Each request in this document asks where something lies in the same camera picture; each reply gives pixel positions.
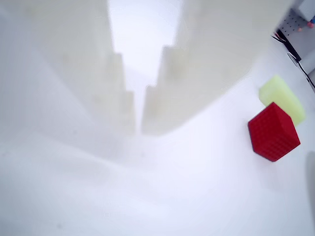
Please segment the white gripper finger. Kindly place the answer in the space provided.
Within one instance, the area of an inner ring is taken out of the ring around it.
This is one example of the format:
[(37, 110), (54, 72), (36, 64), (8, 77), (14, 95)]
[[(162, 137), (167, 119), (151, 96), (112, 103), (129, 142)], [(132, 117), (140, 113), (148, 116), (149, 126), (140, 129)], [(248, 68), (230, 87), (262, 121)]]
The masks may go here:
[(182, 126), (246, 75), (290, 0), (185, 0), (174, 44), (162, 50), (157, 84), (146, 90), (141, 130)]
[(133, 93), (107, 1), (1, 1), (0, 122), (98, 157), (123, 155), (135, 128)]

